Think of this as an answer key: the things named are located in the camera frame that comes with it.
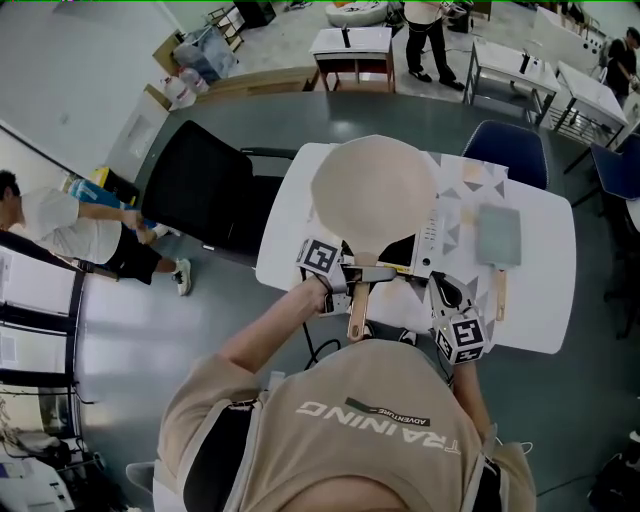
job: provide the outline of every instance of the round beige paddle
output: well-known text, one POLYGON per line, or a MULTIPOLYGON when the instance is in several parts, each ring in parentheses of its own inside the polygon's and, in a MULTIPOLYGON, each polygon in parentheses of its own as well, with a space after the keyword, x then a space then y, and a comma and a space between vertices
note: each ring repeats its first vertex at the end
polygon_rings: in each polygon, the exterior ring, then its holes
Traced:
MULTIPOLYGON (((436 183, 413 146, 381 135, 336 147, 311 182, 320 222, 344 239, 358 266, 375 265, 385 248, 416 234, 435 205, 436 183)), ((369 284, 356 285, 347 337, 364 336, 369 284)))

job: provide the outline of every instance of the small table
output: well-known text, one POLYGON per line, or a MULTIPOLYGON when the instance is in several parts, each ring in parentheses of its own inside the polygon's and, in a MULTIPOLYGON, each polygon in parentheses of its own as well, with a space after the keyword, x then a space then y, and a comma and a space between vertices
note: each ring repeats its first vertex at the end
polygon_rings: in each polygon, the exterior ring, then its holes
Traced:
POLYGON ((517 106, 527 117, 529 112, 537 113, 535 124, 539 125, 555 95, 560 92, 560 84, 548 63, 531 57, 525 72, 520 73, 522 62, 522 52, 474 38, 462 102, 473 105, 475 97, 481 96, 513 105, 514 94, 521 94, 521 91, 513 89, 513 85, 522 84, 531 88, 531 97, 517 106), (539 92, 545 95, 543 101, 539 92))
MULTIPOLYGON (((567 88, 571 94, 571 100, 567 104, 567 108, 565 108, 564 112, 560 115, 560 119, 558 119, 553 131, 557 132, 561 128, 562 123, 571 112, 571 109, 575 108, 576 111, 581 112, 585 117, 613 129, 614 135, 605 146, 609 147, 622 129, 628 124, 627 118, 611 89, 590 76, 581 73, 577 69, 573 69, 562 61, 558 62, 558 71, 556 72, 556 76, 560 75, 562 75, 562 78, 567 84, 567 88)), ((589 150, 587 149, 565 173, 575 167, 588 153, 589 150)))
POLYGON ((391 45, 391 28, 367 27, 348 29, 350 47, 345 45, 342 30, 327 28, 318 32, 309 53, 313 55, 320 72, 320 78, 327 91, 332 90, 327 82, 330 73, 336 74, 338 88, 359 89, 362 87, 361 73, 381 73, 387 76, 385 82, 367 80, 368 88, 379 90, 382 85, 388 92, 395 92, 396 77, 393 67, 393 47, 391 45), (354 73, 355 83, 341 81, 338 73, 354 73))
MULTIPOLYGON (((289 290, 298 282, 300 273, 295 262, 308 236, 311 180, 331 149, 330 144, 305 144, 289 167, 260 245, 256 277, 262 284, 289 290)), ((425 158, 433 160, 428 153, 425 158)), ((439 161, 444 160, 449 161, 447 165, 456 166, 463 165, 465 159, 442 155, 439 161)), ((448 170, 444 163, 437 166, 437 171, 436 181, 446 181, 448 170)), ((505 321, 496 323, 493 338, 498 345, 554 354, 562 346, 573 304, 576 240, 571 207, 563 197, 512 180, 504 182, 504 194, 520 211, 523 256, 522 265, 509 270, 508 312, 505 321)), ((394 325, 396 317, 387 320, 385 315, 392 315, 399 306, 394 308, 394 301, 389 303, 387 297, 406 297, 405 292, 415 295, 408 288, 398 279, 377 284, 370 296, 369 310, 380 313, 373 319, 394 325)), ((431 318, 429 308, 420 301, 412 304, 416 307, 409 313, 407 327, 423 326, 419 331, 424 332, 428 328, 425 321, 431 318)))

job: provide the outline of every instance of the wooden handle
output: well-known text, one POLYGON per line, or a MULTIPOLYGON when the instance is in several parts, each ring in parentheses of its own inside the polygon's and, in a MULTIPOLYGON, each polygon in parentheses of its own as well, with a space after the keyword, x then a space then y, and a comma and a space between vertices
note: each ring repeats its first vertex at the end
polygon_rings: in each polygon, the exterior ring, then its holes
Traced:
POLYGON ((369 302, 369 283, 358 283, 353 290, 351 302, 351 318, 347 338, 352 343, 361 341, 364 337, 364 324, 367 318, 367 303, 369 302))
POLYGON ((504 310, 507 303, 507 272, 498 270, 496 272, 496 285, 498 287, 498 310, 496 312, 496 321, 504 320, 504 310))

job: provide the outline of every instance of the black and white marker cube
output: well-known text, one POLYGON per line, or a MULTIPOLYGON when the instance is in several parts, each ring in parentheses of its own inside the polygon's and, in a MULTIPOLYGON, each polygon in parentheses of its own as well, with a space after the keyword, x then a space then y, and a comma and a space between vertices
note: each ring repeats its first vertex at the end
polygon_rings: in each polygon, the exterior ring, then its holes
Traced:
POLYGON ((296 265, 329 279, 339 261, 339 247, 315 238, 307 238, 300 248, 296 265))
POLYGON ((436 345, 451 364, 480 359, 489 341, 484 322, 475 309, 434 320, 436 345))

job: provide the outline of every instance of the man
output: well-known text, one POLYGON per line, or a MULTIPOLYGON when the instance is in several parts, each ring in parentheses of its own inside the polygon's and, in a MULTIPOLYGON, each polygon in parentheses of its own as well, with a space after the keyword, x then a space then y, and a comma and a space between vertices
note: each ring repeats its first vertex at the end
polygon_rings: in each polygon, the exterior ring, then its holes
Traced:
POLYGON ((636 50, 640 46, 640 34, 629 27, 624 39, 616 39, 609 49, 607 64, 607 85, 613 91, 621 108, 629 96, 629 84, 633 90, 638 88, 636 74, 636 50))
POLYGON ((452 393, 418 349, 365 340, 261 391, 256 373, 326 293, 304 281, 195 367, 163 418, 163 491, 188 512, 534 511, 520 444, 482 455, 494 430, 474 363, 452 393))
POLYGON ((189 261, 163 258, 130 231, 146 235, 140 212, 85 203, 50 188, 20 195, 16 177, 9 171, 0 171, 0 193, 3 231, 20 225, 28 238, 56 256, 104 265, 120 277, 145 284, 151 284, 154 272, 172 274, 178 293, 189 292, 189 261))
POLYGON ((406 2, 404 15, 409 22, 409 40, 407 41, 407 64, 409 73, 421 82, 431 82, 431 77, 422 67, 422 49, 431 41, 433 58, 436 61, 440 83, 456 91, 464 91, 464 85, 456 80, 456 75, 447 65, 444 33, 442 32, 443 7, 440 2, 406 2))

